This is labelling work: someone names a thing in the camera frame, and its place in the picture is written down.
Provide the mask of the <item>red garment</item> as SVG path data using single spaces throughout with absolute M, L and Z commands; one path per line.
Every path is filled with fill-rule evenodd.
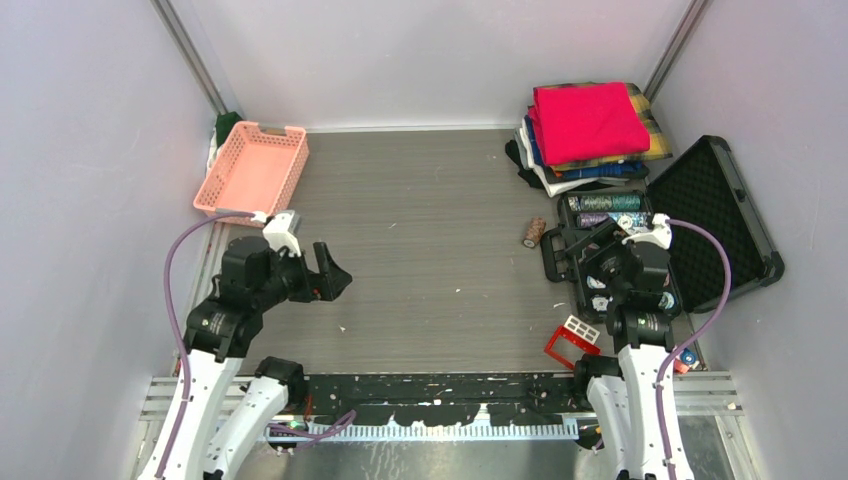
M 548 166 L 642 153 L 651 143 L 622 82 L 536 87 L 530 117 Z

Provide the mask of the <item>yellow plaid flannel shirt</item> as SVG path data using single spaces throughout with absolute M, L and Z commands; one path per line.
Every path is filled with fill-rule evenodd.
M 671 156 L 671 147 L 632 83 L 584 82 L 533 89 L 527 115 L 544 166 L 565 172 Z

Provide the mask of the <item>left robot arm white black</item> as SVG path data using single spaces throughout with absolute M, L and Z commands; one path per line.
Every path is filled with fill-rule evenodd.
M 180 343 L 185 364 L 141 478 L 232 479 L 271 419 L 305 405 L 303 366 L 269 356 L 229 418 L 219 420 L 265 313 L 284 302 L 334 301 L 351 284 L 326 243 L 313 249 L 315 271 L 289 240 L 246 236 L 229 243 L 212 292 L 188 316 Z

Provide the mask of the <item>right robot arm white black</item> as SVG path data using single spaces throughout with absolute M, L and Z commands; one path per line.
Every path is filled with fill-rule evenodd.
M 594 228 L 580 260 L 608 289 L 604 324 L 611 356 L 576 362 L 571 397 L 593 410 L 615 479 L 691 479 L 672 388 L 675 341 L 662 308 L 669 283 L 672 230 L 655 214 L 651 227 L 633 235 L 613 220 Z

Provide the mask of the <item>pink plastic laundry basket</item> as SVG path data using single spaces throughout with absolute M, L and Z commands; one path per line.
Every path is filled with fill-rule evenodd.
M 308 157 L 305 129 L 240 121 L 220 147 L 193 206 L 208 216 L 277 214 L 289 207 Z

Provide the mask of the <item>brown poker chip roll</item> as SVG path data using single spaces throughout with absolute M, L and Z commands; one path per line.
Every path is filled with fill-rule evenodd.
M 547 222 L 542 217 L 533 217 L 527 226 L 522 239 L 522 245 L 526 248 L 533 249 L 541 241 L 542 235 L 546 231 Z

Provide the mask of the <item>white folded garment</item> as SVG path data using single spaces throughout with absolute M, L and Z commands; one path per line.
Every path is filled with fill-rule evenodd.
M 593 183 L 599 183 L 601 187 L 608 187 L 622 186 L 628 182 L 627 178 L 620 177 L 591 177 L 578 180 L 566 180 L 561 182 L 556 182 L 555 179 L 548 180 L 545 174 L 542 172 L 542 169 L 536 166 L 533 162 L 530 144 L 522 127 L 519 127 L 514 131 L 514 140 L 516 141 L 516 144 L 518 146 L 518 152 L 521 158 L 520 164 L 522 165 L 522 169 L 531 172 L 530 178 L 532 180 L 538 180 L 542 188 L 546 191 L 550 198 L 553 198 L 559 194 L 565 193 L 570 190 L 575 190 L 578 187 L 587 186 Z

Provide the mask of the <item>blue plaid folded shirt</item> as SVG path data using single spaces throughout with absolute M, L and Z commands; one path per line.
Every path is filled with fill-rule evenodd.
M 633 178 L 636 174 L 646 173 L 647 167 L 641 161 L 622 161 L 609 164 L 602 164 L 595 167 L 579 168 L 576 170 L 567 170 L 559 172 L 553 170 L 550 166 L 544 164 L 539 144 L 536 140 L 536 135 L 533 130 L 533 122 L 529 115 L 525 115 L 522 121 L 522 128 L 529 141 L 533 162 L 536 166 L 542 169 L 548 180 L 555 179 L 556 182 L 566 180 L 578 180 L 591 177 L 626 177 Z

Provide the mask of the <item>black foam-lined carrying case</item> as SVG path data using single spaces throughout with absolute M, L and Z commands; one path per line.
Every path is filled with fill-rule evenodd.
M 557 213 L 558 225 L 540 239 L 545 276 L 572 283 L 579 314 L 593 323 L 604 320 L 611 295 L 579 265 L 589 251 L 574 246 L 607 219 L 619 221 L 628 233 L 647 230 L 654 213 L 705 229 L 729 258 L 733 298 L 778 282 L 786 271 L 730 145 L 720 136 L 701 136 L 642 190 L 565 193 Z

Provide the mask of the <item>blue toy figure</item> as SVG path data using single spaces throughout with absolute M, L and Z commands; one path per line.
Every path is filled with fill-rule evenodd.
M 685 375 L 700 368 L 700 360 L 696 353 L 686 348 L 674 360 L 673 369 L 676 374 Z

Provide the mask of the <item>green and white cloth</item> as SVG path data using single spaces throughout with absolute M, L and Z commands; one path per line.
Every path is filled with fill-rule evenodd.
M 235 111 L 218 115 L 210 139 L 208 159 L 213 160 L 219 148 L 226 142 L 234 126 L 242 121 L 242 116 Z

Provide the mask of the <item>red plastic frame block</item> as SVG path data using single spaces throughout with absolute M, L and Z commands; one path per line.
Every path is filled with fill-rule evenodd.
M 584 355 L 597 356 L 601 349 L 597 345 L 600 332 L 575 315 L 569 315 L 548 339 L 543 352 L 563 366 L 573 371 L 577 361 Z

